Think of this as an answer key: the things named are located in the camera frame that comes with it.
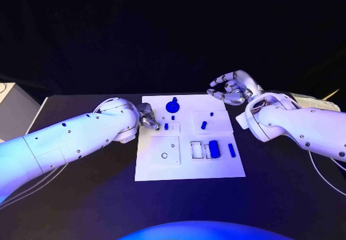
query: blue object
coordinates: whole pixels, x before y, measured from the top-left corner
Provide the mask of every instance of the blue object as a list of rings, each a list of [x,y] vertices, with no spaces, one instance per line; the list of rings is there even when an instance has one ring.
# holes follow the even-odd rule
[[[209,150],[210,150],[210,158],[218,159],[222,155],[221,155],[221,150],[219,150],[219,145],[216,140],[212,140],[209,142]]]
[[[169,113],[176,113],[179,111],[179,103],[177,103],[177,98],[173,97],[173,100],[166,104],[166,110]]]
[[[202,123],[202,129],[206,129],[206,125],[208,125],[208,122],[206,121],[203,121],[203,123]]]
[[[290,240],[288,237],[257,227],[219,221],[180,221],[148,227],[121,240]]]
[[[232,158],[235,158],[236,157],[236,153],[235,153],[235,149],[234,149],[232,143],[228,144],[228,148],[229,148],[231,156],[232,156]]]

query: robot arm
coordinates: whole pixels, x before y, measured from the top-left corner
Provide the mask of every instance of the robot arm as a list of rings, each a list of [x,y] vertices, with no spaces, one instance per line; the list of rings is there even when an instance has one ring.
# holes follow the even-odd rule
[[[267,142],[285,135],[303,149],[346,162],[346,113],[301,108],[287,95],[265,93],[242,70],[216,78],[210,86],[225,81],[226,93],[213,89],[208,93],[231,105],[248,100],[245,112],[235,119],[258,140]]]
[[[0,203],[11,192],[43,173],[81,159],[111,141],[127,143],[137,128],[157,130],[148,103],[138,108],[114,98],[99,106],[101,113],[85,113],[0,144]]]

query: black table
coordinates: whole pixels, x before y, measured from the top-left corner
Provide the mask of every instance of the black table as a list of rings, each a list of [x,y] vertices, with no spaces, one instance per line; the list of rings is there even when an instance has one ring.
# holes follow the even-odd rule
[[[140,94],[55,95],[30,131],[92,112],[110,97],[134,104]],[[73,161],[33,195],[0,211],[0,239],[117,239],[177,221],[221,221],[258,227],[294,239],[346,238],[346,197],[320,178],[308,153],[288,137],[261,142],[226,106],[246,177],[135,182],[138,138]],[[346,192],[329,158],[313,154],[327,180]]]

